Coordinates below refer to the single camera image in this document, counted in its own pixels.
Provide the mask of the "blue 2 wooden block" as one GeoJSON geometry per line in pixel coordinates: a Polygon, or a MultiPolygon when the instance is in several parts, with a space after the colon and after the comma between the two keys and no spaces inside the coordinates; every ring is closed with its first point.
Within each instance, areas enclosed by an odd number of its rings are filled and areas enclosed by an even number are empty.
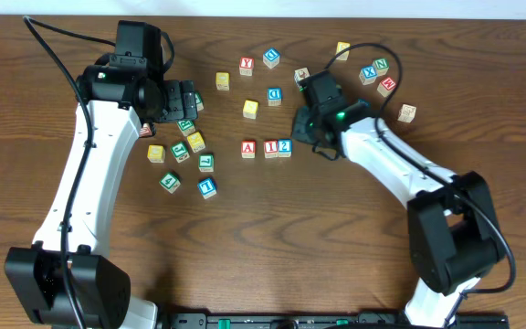
{"type": "Polygon", "coordinates": [[[278,157],[291,157],[292,155],[292,141],[291,139],[278,140],[278,157]]]}

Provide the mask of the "red I wooden block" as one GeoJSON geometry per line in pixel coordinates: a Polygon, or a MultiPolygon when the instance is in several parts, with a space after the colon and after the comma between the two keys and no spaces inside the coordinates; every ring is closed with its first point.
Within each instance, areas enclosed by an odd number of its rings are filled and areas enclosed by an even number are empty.
{"type": "Polygon", "coordinates": [[[277,158],[279,156],[279,141],[267,140],[263,143],[266,158],[277,158]]]}

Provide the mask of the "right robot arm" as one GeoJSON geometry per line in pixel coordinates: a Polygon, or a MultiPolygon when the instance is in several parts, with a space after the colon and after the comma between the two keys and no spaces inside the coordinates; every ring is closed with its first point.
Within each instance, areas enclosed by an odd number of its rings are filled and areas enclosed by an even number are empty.
{"type": "Polygon", "coordinates": [[[489,186],[469,172],[457,175],[397,137],[365,101],[349,103],[342,87],[324,70],[296,71],[306,99],[297,110],[291,136],[313,152],[334,150],[386,187],[407,212],[410,259],[419,276],[404,316],[413,326],[444,328],[479,281],[514,255],[500,232],[489,186]]]}

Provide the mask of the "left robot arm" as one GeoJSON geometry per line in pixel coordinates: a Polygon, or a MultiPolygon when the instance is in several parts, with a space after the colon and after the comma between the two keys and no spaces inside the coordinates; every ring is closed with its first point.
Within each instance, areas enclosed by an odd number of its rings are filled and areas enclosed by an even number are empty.
{"type": "Polygon", "coordinates": [[[159,123],[193,120],[190,80],[167,80],[174,46],[159,27],[122,20],[111,52],[68,83],[78,103],[68,160],[29,247],[11,248],[5,275],[26,316],[56,328],[154,328],[158,308],[134,297],[109,259],[110,225],[132,147],[159,123]]]}

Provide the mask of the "red A wooden block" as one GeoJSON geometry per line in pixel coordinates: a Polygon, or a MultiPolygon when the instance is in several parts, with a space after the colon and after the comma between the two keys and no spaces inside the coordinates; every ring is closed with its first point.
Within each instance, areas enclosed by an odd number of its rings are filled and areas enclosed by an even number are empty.
{"type": "Polygon", "coordinates": [[[256,157],[256,142],[255,141],[242,141],[241,142],[241,156],[244,159],[253,159],[256,157]]]}

